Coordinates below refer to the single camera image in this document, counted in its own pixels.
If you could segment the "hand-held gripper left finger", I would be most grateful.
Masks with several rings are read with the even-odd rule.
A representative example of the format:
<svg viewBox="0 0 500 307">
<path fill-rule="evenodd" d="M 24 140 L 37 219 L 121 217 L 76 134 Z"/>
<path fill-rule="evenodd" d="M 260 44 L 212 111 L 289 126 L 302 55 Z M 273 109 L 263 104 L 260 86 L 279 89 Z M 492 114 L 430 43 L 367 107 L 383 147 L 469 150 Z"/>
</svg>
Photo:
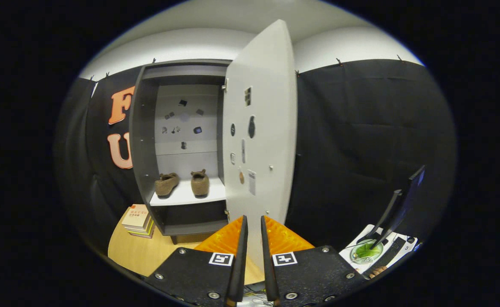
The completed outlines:
<svg viewBox="0 0 500 307">
<path fill-rule="evenodd" d="M 246 216 L 194 249 L 177 248 L 146 284 L 174 299 L 199 307 L 235 307 L 243 300 L 248 242 Z"/>
</svg>

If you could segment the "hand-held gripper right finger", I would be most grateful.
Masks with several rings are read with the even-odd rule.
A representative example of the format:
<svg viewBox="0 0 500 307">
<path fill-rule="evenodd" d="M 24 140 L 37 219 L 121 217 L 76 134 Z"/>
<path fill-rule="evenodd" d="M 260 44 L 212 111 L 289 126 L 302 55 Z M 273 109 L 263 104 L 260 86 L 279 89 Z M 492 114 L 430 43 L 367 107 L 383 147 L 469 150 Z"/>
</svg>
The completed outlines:
<svg viewBox="0 0 500 307">
<path fill-rule="evenodd" d="M 367 284 L 367 279 L 328 245 L 273 253 L 274 222 L 261 217 L 265 290 L 275 307 L 320 307 Z"/>
</svg>

